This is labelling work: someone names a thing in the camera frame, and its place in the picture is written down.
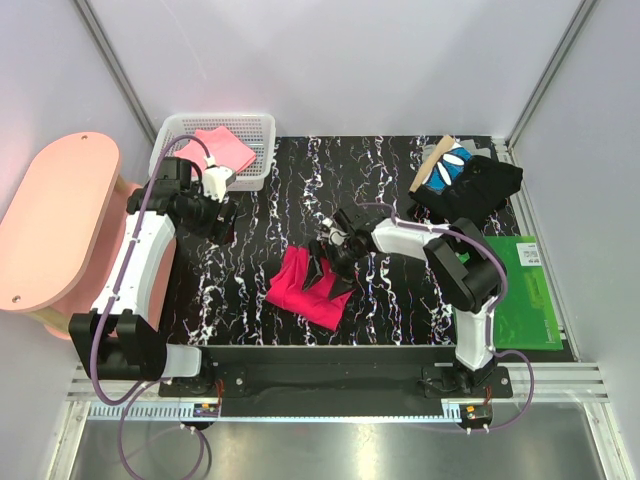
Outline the crimson red t-shirt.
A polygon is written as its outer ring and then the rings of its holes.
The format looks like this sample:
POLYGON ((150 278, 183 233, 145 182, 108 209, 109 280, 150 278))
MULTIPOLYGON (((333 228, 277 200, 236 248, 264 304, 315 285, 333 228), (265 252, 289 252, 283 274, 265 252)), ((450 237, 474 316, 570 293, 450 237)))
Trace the crimson red t-shirt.
POLYGON ((321 260, 323 277, 317 284, 304 290, 308 264, 309 252, 306 248, 289 246, 280 271, 270 280, 266 300, 283 310, 301 315, 316 326, 335 332, 352 293, 329 298, 336 275, 330 270, 326 259, 321 260))

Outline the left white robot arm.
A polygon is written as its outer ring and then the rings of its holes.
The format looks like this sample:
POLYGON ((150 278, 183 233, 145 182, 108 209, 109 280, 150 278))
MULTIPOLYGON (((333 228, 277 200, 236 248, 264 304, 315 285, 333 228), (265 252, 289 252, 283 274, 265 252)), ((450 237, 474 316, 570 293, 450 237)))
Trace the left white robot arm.
POLYGON ((215 386, 216 372, 197 347, 171 346, 151 323, 154 285, 176 232, 216 245, 231 241, 238 205, 227 199, 233 169, 213 158, 205 168, 166 157, 126 203, 125 233, 107 281, 89 311, 75 313, 69 334, 91 380, 155 381, 181 378, 196 396, 215 386))

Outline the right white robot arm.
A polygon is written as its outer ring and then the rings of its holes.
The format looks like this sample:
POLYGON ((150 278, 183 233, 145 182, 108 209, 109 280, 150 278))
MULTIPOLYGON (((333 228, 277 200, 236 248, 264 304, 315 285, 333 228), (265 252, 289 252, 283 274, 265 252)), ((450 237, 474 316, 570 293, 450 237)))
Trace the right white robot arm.
POLYGON ((467 218, 452 224, 400 219, 385 203, 355 203, 322 222, 320 237, 308 245, 309 291, 332 274, 328 297, 354 289, 355 266, 372 254, 401 255, 426 263, 445 303, 455 311, 456 346, 449 375, 457 390, 476 396, 490 383, 496 352, 495 310, 508 289, 502 261, 467 218))

